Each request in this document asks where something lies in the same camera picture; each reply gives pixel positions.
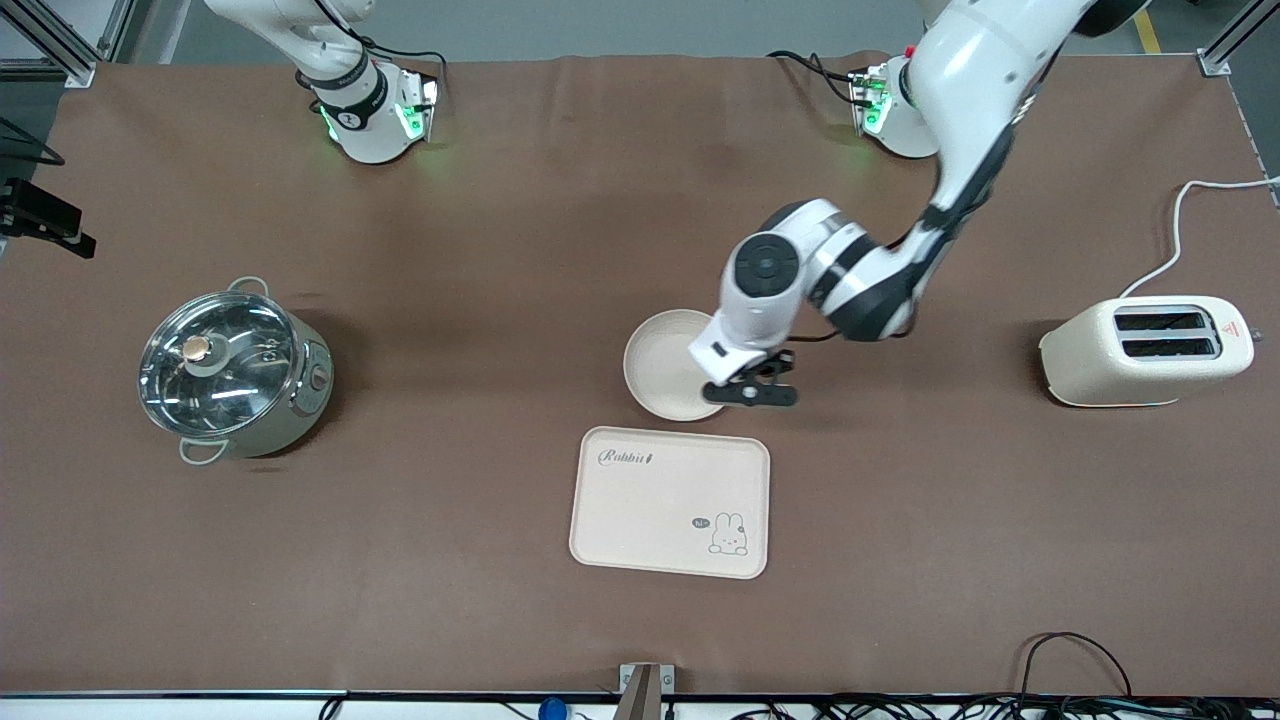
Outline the cream round plate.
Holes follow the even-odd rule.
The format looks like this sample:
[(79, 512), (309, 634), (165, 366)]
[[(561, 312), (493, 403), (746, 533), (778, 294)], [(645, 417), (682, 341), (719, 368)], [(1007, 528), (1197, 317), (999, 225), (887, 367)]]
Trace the cream round plate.
[(623, 352), (623, 379), (636, 402), (668, 421), (700, 421), (722, 406), (707, 402), (707, 377), (689, 352), (710, 316), (691, 309), (658, 313), (631, 334)]

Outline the cream rectangular rabbit tray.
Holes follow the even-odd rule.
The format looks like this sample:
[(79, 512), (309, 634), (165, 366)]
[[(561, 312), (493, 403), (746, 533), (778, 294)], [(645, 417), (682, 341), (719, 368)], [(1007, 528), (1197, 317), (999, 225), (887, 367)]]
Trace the cream rectangular rabbit tray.
[(582, 565), (731, 580), (768, 562), (771, 452), (758, 439), (596, 427), (581, 441), (570, 552)]

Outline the brown table cover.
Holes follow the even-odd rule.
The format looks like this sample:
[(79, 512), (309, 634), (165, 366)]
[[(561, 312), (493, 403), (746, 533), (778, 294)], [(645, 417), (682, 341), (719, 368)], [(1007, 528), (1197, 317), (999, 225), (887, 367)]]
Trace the brown table cover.
[[(1198, 192), (1149, 286), (1234, 302), (1265, 340), (1166, 407), (1076, 410), (1041, 336), (1169, 252), (1189, 178), (1260, 164), (1188, 56), (1065, 56), (940, 268), (915, 331), (797, 351), (790, 410), (703, 433), (771, 452), (746, 582), (570, 553), (579, 445), (654, 428), (634, 329), (712, 311), (732, 247), (826, 197), (882, 242), (928, 161), (856, 137), (764, 59), (456, 63), (435, 136), (349, 161), (284, 67), (99, 70), (38, 183), (91, 260), (0, 260), (0, 692), (595, 691), (621, 664), (689, 692), (1001, 692), (1078, 632), (1140, 694), (1280, 697), (1280, 211)], [(256, 275), (332, 351), (278, 454), (191, 466), (137, 391), (152, 332)]]

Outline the cream two-slot toaster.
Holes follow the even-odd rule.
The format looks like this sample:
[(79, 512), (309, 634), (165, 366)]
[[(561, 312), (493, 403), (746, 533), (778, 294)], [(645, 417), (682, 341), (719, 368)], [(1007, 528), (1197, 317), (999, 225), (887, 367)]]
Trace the cream two-slot toaster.
[(1239, 309), (1207, 295), (1111, 299), (1046, 333), (1048, 392), (1074, 407), (1158, 407), (1247, 370), (1254, 336)]

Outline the steel electric cooking pot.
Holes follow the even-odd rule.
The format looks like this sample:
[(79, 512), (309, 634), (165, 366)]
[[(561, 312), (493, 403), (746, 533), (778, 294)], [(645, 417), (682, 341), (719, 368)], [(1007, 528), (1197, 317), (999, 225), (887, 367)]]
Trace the steel electric cooking pot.
[(180, 459), (197, 468), (229, 457), (261, 457), (288, 448), (317, 423), (329, 405), (334, 386), (335, 368), (328, 342), (310, 324), (285, 310), (271, 296), (266, 281), (246, 275), (233, 281), (227, 290), (260, 293), (285, 311), (294, 324), (294, 370), (284, 395), (261, 419), (239, 430), (220, 438), (193, 439), (164, 429), (177, 437)]

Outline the glass pot lid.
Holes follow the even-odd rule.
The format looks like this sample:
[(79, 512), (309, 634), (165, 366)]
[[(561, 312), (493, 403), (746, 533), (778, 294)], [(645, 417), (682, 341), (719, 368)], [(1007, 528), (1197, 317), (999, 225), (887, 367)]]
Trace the glass pot lid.
[(140, 360), (140, 401), (170, 433), (212, 439), (261, 419), (294, 370), (294, 324), (269, 297), (227, 290), (161, 323)]

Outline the black clamp-mounted device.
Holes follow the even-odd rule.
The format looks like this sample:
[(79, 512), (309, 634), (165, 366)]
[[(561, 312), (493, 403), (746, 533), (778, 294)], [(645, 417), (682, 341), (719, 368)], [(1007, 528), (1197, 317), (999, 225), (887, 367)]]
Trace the black clamp-mounted device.
[(36, 238), (92, 259), (97, 241), (82, 229), (83, 213), (38, 186), (12, 177), (0, 184), (0, 254), (15, 238)]

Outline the grey metal table bracket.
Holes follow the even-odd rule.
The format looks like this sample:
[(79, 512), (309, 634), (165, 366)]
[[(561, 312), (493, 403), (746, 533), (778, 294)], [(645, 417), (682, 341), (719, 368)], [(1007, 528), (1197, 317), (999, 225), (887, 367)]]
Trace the grey metal table bracket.
[(622, 664), (620, 700), (612, 720), (676, 720), (676, 666), (673, 664)]

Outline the aluminium frame profile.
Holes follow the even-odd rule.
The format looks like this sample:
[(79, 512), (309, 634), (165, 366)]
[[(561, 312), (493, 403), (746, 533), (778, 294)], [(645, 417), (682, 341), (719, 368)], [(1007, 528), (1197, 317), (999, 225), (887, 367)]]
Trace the aluminium frame profile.
[(0, 0), (0, 79), (87, 88), (120, 56), (138, 0)]
[(1196, 50), (1201, 74), (1206, 78), (1230, 76), (1229, 58), (1277, 13), (1280, 0), (1245, 0), (1208, 44)]

